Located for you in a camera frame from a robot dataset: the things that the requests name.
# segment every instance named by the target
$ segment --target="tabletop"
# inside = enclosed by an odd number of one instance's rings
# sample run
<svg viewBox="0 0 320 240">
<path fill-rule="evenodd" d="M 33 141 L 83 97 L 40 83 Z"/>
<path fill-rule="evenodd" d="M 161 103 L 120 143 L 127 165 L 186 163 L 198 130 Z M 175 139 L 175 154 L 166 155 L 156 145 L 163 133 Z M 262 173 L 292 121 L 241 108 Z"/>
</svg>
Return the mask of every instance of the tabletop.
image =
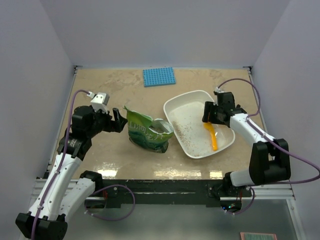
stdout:
<svg viewBox="0 0 320 240">
<path fill-rule="evenodd" d="M 144 87 L 142 69 L 79 69 L 71 91 L 79 89 L 94 93 L 108 93 L 108 108 L 118 108 L 126 117 L 124 105 L 131 110 L 155 118 L 166 119 L 164 103 L 180 94 L 204 90 L 213 99 L 216 86 L 231 78 L 250 80 L 245 69 L 174 69 L 176 84 Z M 232 81 L 222 89 L 231 91 L 236 104 L 240 104 L 249 114 L 257 111 L 257 101 L 252 87 L 242 81 Z M 90 98 L 84 93 L 78 94 L 74 107 L 90 105 Z M 60 138 L 67 127 L 67 114 L 64 117 Z M 261 116 L 252 117 L 263 128 Z M 180 146 L 176 136 L 169 140 L 165 153 L 154 153 L 132 144 L 128 127 L 121 133 L 101 132 L 92 139 L 92 147 L 83 163 L 75 172 L 78 179 L 85 170 L 102 174 L 105 179 L 222 179 L 224 174 L 239 171 L 249 166 L 251 148 L 239 134 L 235 134 L 234 143 L 225 150 L 200 159 L 188 157 Z"/>
</svg>

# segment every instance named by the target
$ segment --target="purple cable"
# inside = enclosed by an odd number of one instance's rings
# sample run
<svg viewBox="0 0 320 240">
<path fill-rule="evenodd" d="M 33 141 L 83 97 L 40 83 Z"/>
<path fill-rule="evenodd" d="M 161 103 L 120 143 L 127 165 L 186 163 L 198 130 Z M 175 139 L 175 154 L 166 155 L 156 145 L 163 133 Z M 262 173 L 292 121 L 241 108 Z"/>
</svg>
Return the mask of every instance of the purple cable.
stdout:
<svg viewBox="0 0 320 240">
<path fill-rule="evenodd" d="M 74 103 L 75 103 L 75 99 L 76 99 L 76 95 L 80 92 L 83 92 L 83 93 L 86 93 L 87 95 L 90 94 L 88 91 L 86 90 L 78 90 L 76 91 L 74 94 L 73 94 L 73 97 L 72 97 L 72 100 L 71 100 L 71 103 L 70 103 L 70 110 L 69 110 L 69 116 L 68 116 L 68 125 L 66 127 L 66 134 L 65 134 L 65 141 L 64 141 L 64 146 L 66 146 L 68 144 L 68 140 L 69 140 L 69 134 L 70 134 L 70 128 L 71 128 L 71 118 L 72 118 L 72 111 L 74 109 Z M 62 164 L 65 160 L 65 156 L 66 156 L 66 153 L 67 153 L 67 147 L 64 147 L 63 148 L 63 153 L 62 153 L 62 157 L 61 157 L 61 161 L 60 161 L 60 164 L 58 165 L 58 168 L 56 170 L 57 173 L 60 172 L 60 169 L 62 167 Z M 53 175 L 53 177 L 51 178 L 51 181 L 49 182 L 49 184 L 47 185 L 46 189 L 44 190 L 44 193 L 42 195 L 42 198 L 40 200 L 40 206 L 42 207 L 42 205 L 44 204 L 45 200 L 46 200 L 46 197 L 48 195 L 48 192 L 52 186 L 52 184 L 54 183 L 56 177 L 57 177 L 57 173 L 55 173 Z M 36 214 L 34 216 L 34 220 L 33 220 L 33 224 L 32 224 L 32 230 L 31 230 L 31 240 L 35 240 L 36 238 L 36 227 L 37 227 L 37 221 L 38 221 L 38 218 L 39 218 L 39 215 L 40 215 L 40 212 L 41 212 L 41 209 L 42 208 L 38 208 L 38 210 L 36 211 Z"/>
<path fill-rule="evenodd" d="M 255 197 L 256 197 L 255 196 L 256 193 L 255 193 L 255 190 L 252 187 L 250 187 L 249 189 L 252 192 L 252 199 L 251 199 L 250 203 L 244 209 L 241 209 L 240 211 L 237 211 L 237 212 L 226 211 L 226 213 L 231 214 L 231 215 L 238 215 L 238 214 L 242 214 L 244 211 L 246 211 L 248 208 L 251 207 L 251 205 L 254 203 L 254 200 L 255 200 Z"/>
<path fill-rule="evenodd" d="M 312 182 L 312 181 L 315 181 L 315 180 L 318 180 L 320 179 L 320 167 L 317 166 L 316 164 L 314 164 L 313 162 L 305 159 L 304 157 L 301 157 L 301 156 L 298 156 L 294 153 L 291 153 L 287 150 L 285 150 L 284 148 L 280 147 L 279 145 L 277 145 L 276 143 L 274 143 L 271 139 L 269 139 L 267 136 L 263 135 L 263 132 L 261 132 L 256 126 L 254 126 L 251 122 L 251 119 L 250 117 L 252 116 L 256 116 L 259 114 L 260 112 L 260 108 L 261 108 L 261 98 L 260 98 L 260 93 L 258 91 L 258 89 L 256 88 L 255 85 L 253 85 L 250 81 L 248 80 L 245 80 L 245 79 L 242 79 L 242 78 L 232 78 L 232 79 L 229 79 L 229 80 L 226 80 L 224 81 L 223 83 L 221 83 L 218 88 L 220 88 L 222 85 L 228 83 L 228 82 L 231 82 L 231 81 L 234 81 L 234 80 L 240 80 L 240 81 L 244 81 L 248 84 L 250 84 L 255 92 L 256 92 L 256 95 L 257 95 L 257 98 L 258 98 L 258 110 L 256 113 L 254 114 L 249 114 L 247 117 L 246 117 L 246 120 L 247 120 L 247 123 L 250 125 L 250 127 L 252 127 L 255 131 L 257 131 L 261 136 L 263 136 L 264 139 L 266 139 L 270 144 L 272 144 L 275 148 L 279 149 L 281 152 L 285 153 L 285 154 L 288 154 L 289 156 L 295 158 L 295 159 L 298 159 L 312 167 L 314 167 L 318 172 L 318 176 L 315 176 L 315 177 L 312 177 L 312 178 L 309 178 L 309 179 L 306 179 L 306 180 L 299 180 L 299 181 L 285 181 L 285 182 L 274 182 L 274 183 L 270 183 L 270 184 L 304 184 L 304 183 L 309 183 L 309 182 Z"/>
<path fill-rule="evenodd" d="M 247 84 L 250 84 L 250 85 L 254 88 L 254 90 L 255 90 L 255 92 L 256 92 L 256 96 L 257 96 L 257 98 L 258 98 L 258 110 L 257 110 L 255 113 L 248 115 L 248 118 L 258 115 L 258 114 L 260 113 L 260 108 L 261 108 L 261 99 L 260 99 L 260 94 L 259 94 L 258 89 L 256 88 L 256 86 L 255 86 L 252 82 L 250 82 L 250 81 L 248 81 L 248 80 L 245 80 L 245 79 L 243 79 L 243 78 L 231 78 L 231 79 L 226 80 L 226 81 L 224 81 L 223 83 L 221 83 L 221 84 L 218 86 L 218 89 L 219 89 L 222 85 L 224 85 L 224 84 L 226 84 L 226 83 L 228 83 L 228 82 L 234 81 L 234 80 L 239 80 L 239 81 L 246 82 Z"/>
<path fill-rule="evenodd" d="M 315 180 L 318 180 L 320 179 L 320 167 L 317 166 L 316 164 L 314 164 L 313 162 L 307 160 L 306 158 L 302 157 L 302 156 L 298 156 L 294 153 L 291 153 L 287 150 L 285 150 L 284 148 L 280 147 L 279 145 L 275 144 L 271 139 L 269 139 L 267 136 L 263 135 L 263 132 L 261 132 L 258 128 L 256 128 L 256 126 L 254 126 L 252 123 L 251 123 L 251 119 L 247 118 L 247 123 L 255 130 L 257 131 L 261 136 L 263 136 L 263 138 L 265 140 L 267 140 L 270 144 L 272 144 L 272 146 L 274 146 L 275 148 L 279 149 L 281 152 L 285 153 L 285 154 L 288 154 L 289 156 L 295 158 L 295 159 L 298 159 L 312 167 L 314 167 L 315 169 L 318 170 L 319 174 L 318 176 L 315 176 L 315 177 L 312 177 L 312 178 L 309 178 L 309 179 L 306 179 L 306 180 L 299 180 L 299 181 L 284 181 L 284 182 L 274 182 L 274 183 L 270 183 L 270 184 L 305 184 L 305 183 L 310 183 L 312 181 L 315 181 Z"/>
<path fill-rule="evenodd" d="M 98 219 L 102 219 L 102 220 L 107 220 L 107 221 L 120 221 L 120 220 L 123 220 L 127 217 L 129 217 L 129 215 L 134 211 L 135 209 L 135 206 L 136 206 L 136 198 L 135 198 L 135 195 L 134 193 L 125 185 L 120 185 L 120 184 L 114 184 L 114 185 L 110 185 L 110 186 L 106 186 L 104 188 L 101 188 L 99 189 L 98 191 L 95 191 L 94 193 L 92 193 L 92 195 L 95 195 L 97 193 L 100 193 L 101 191 L 104 191 L 106 189 L 110 189 L 110 188 L 114 188 L 114 187 L 122 187 L 122 188 L 125 188 L 126 190 L 128 190 L 130 193 L 131 193 L 131 196 L 132 196 L 132 199 L 133 199 L 133 203 L 132 203 L 132 208 L 131 210 L 124 216 L 122 217 L 119 217 L 119 218 L 109 218 L 109 217 L 105 217 L 105 216 L 101 216 L 101 215 L 98 215 L 98 214 L 94 214 L 94 213 L 91 213 L 87 206 L 84 205 L 85 209 L 90 213 L 91 216 L 95 217 L 95 218 L 98 218 Z"/>
</svg>

